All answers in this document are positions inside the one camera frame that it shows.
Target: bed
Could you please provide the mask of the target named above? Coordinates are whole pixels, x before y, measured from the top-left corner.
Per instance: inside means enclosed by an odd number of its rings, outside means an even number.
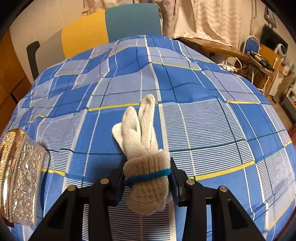
[[[287,131],[248,80],[162,36],[128,37],[65,59],[42,71],[18,103],[2,135],[22,128],[49,152],[43,215],[68,186],[92,185],[118,166],[123,153],[111,129],[148,94],[157,100],[159,148],[202,185],[227,186],[273,240],[295,208],[296,152]],[[170,202],[163,212],[141,216],[126,205],[129,191],[109,209],[113,240],[182,239],[186,208]],[[209,208],[207,217],[211,240]],[[88,240],[87,205],[83,218]],[[11,232],[25,241],[34,229],[16,224]]]

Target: black bracket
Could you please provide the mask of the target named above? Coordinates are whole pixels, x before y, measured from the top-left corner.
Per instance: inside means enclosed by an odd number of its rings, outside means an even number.
[[[69,186],[45,215],[29,241],[81,241],[83,206],[89,204],[89,241],[112,241],[108,206],[122,199],[123,166],[90,187]],[[168,176],[174,201],[187,207],[182,241],[206,241],[206,205],[211,205],[213,241],[264,241],[247,212],[225,186],[207,188],[188,179],[171,158]]]

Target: wooden table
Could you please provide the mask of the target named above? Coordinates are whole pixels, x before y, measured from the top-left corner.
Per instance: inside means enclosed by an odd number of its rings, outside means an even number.
[[[269,70],[262,67],[262,65],[259,64],[255,59],[253,59],[249,54],[243,54],[237,48],[216,43],[213,41],[197,39],[197,38],[193,38],[193,39],[179,38],[179,40],[183,42],[185,45],[187,45],[188,47],[196,51],[202,50],[202,52],[219,53],[219,54],[224,54],[234,58],[250,61],[255,67],[257,67],[265,75],[267,75],[270,78],[274,77],[273,73],[271,73]]]

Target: metal screw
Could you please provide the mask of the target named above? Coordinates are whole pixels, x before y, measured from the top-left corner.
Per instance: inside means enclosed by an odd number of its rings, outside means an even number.
[[[228,188],[226,186],[221,186],[219,187],[220,191],[221,192],[227,192],[228,191]]]
[[[102,178],[101,179],[101,184],[108,184],[109,183],[109,179],[108,178]]]
[[[76,189],[76,187],[74,185],[71,185],[67,188],[68,191],[72,192]]]
[[[195,184],[195,181],[194,181],[193,179],[187,179],[187,180],[186,180],[186,183],[187,183],[188,185],[193,185],[193,184]]]

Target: striped pattern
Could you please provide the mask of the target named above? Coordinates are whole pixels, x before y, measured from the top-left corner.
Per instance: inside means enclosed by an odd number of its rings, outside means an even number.
[[[80,53],[44,70],[19,102],[5,131],[22,128],[49,153],[42,166],[44,215],[67,186],[90,186],[118,167],[123,154],[111,129],[149,93],[157,99],[159,148],[204,186],[226,185],[262,233],[276,236],[273,227],[284,225],[296,194],[287,131],[251,83],[168,37],[129,37]],[[181,241],[186,209],[170,203],[140,216],[126,206],[128,192],[109,209],[114,240]],[[88,211],[85,205],[83,240]],[[210,241],[210,212],[207,220]],[[31,234],[18,224],[12,230],[20,241]]]

